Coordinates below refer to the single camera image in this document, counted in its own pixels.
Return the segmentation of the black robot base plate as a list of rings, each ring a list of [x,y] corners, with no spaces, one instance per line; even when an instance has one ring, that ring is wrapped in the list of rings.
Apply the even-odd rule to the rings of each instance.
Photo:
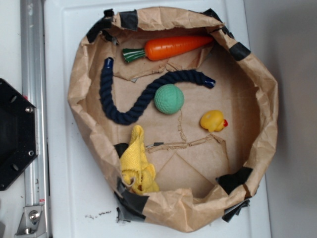
[[[0,80],[0,189],[7,190],[37,156],[36,108]]]

